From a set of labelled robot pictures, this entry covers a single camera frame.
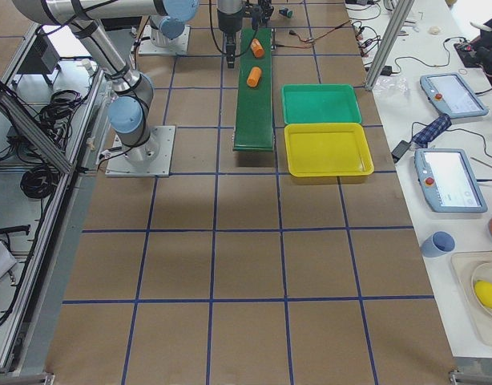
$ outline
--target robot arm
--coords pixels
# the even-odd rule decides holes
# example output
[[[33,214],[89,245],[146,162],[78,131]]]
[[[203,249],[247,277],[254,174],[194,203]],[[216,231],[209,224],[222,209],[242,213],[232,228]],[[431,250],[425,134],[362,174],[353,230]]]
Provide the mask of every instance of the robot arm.
[[[188,20],[198,0],[13,0],[16,8],[40,24],[68,25],[103,69],[118,95],[109,107],[109,119],[130,161],[141,162],[156,154],[147,115],[153,100],[150,80],[123,58],[104,30],[101,18],[158,14]]]
[[[274,7],[271,0],[258,0],[252,5],[249,0],[217,0],[217,17],[219,28],[224,34],[225,54],[228,68],[233,68],[236,60],[236,33],[243,25],[243,18],[252,19],[256,30],[259,24],[265,24],[271,18]]]

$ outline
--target electronic component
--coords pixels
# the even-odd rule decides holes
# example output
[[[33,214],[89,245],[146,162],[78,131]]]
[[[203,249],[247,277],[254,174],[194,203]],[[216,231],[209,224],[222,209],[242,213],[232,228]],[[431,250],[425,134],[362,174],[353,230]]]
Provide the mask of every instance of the electronic component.
[[[366,67],[365,70],[369,72],[370,67]],[[393,74],[392,72],[392,66],[384,66],[383,69],[381,70],[381,75],[383,76],[391,76]]]
[[[463,150],[419,148],[415,168],[424,197],[434,211],[484,213],[488,209]]]
[[[406,154],[406,152],[409,149],[409,143],[406,140],[402,140],[399,142],[394,150],[392,150],[392,160],[394,163],[397,163],[403,155]]]
[[[59,54],[47,36],[38,34],[17,74],[50,75],[59,62]]]
[[[433,106],[451,119],[488,114],[482,101],[456,72],[424,75],[421,88]]]

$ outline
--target plastic tray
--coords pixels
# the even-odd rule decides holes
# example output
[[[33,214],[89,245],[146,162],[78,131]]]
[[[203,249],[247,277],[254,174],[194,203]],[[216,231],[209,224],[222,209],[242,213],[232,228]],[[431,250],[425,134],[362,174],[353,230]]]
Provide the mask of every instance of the plastic tray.
[[[284,134],[288,170],[294,176],[364,176],[374,171],[360,124],[289,124]]]
[[[286,84],[281,89],[285,124],[361,123],[349,84]]]

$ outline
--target power adapter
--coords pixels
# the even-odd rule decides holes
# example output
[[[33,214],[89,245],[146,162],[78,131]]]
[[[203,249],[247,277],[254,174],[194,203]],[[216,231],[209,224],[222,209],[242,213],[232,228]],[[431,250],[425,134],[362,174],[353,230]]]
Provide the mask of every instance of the power adapter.
[[[392,72],[392,66],[384,66],[383,69],[381,70],[380,75],[383,76],[391,76],[393,74]]]
[[[394,163],[397,163],[403,155],[406,154],[410,146],[410,143],[408,143],[406,140],[402,140],[397,144],[396,148],[392,150],[392,160]]]

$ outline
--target white table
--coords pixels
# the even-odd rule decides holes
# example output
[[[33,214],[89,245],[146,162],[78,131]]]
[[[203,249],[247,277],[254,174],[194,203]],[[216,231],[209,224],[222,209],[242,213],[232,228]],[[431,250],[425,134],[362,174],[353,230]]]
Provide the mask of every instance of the white table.
[[[379,18],[363,22],[379,34],[384,31],[389,21],[388,12],[383,6],[381,7],[382,12]],[[442,42],[447,38],[464,35],[444,1],[415,0],[413,12],[417,15],[418,29],[415,30],[411,26],[404,27],[409,35],[397,39],[386,63],[392,65],[394,71],[397,67],[393,60],[400,56],[415,56],[428,64],[446,63],[447,53]],[[351,17],[368,18],[376,15],[377,10],[374,6],[363,12],[350,11],[349,14]],[[475,21],[485,22],[486,20],[484,18]],[[438,35],[431,35],[428,33],[431,26],[438,26],[441,32]],[[473,35],[471,31],[466,37],[471,39],[474,36],[475,34]],[[373,33],[366,31],[365,37],[373,37]],[[401,65],[401,74],[392,75],[389,78],[380,77],[378,80],[378,82],[392,82],[393,85],[388,91],[380,91],[379,87],[373,90],[391,149],[395,148],[400,140],[409,140],[413,121],[429,124],[438,117],[438,113],[420,88],[421,75],[460,71],[474,91],[485,91],[490,88],[488,80],[480,69],[464,68],[453,49],[453,43],[458,41],[452,39],[446,44],[451,50],[450,64],[447,67],[425,67],[415,60],[404,59],[398,61]],[[366,63],[372,60],[373,55],[365,58]],[[480,96],[480,99],[490,109],[489,114],[480,118],[454,120],[452,128],[465,128],[482,133],[488,143],[488,153],[492,155],[492,91]],[[416,125],[415,132],[421,129],[422,126]],[[492,164],[492,160],[483,153],[481,138],[465,132],[445,132],[431,145],[436,148],[463,148],[468,157],[473,156]],[[478,179],[492,179],[491,168],[473,160],[470,164]],[[488,221],[492,217],[492,182],[480,184],[489,207],[487,213],[435,213],[426,204],[417,182],[411,152],[406,153],[397,163],[396,169],[420,243],[431,233],[443,230],[455,238],[455,252],[492,250],[492,238],[487,228]],[[470,319],[462,288],[451,265],[451,254],[437,258],[424,257],[424,259],[453,355],[455,357],[492,358],[492,346],[480,340]]]

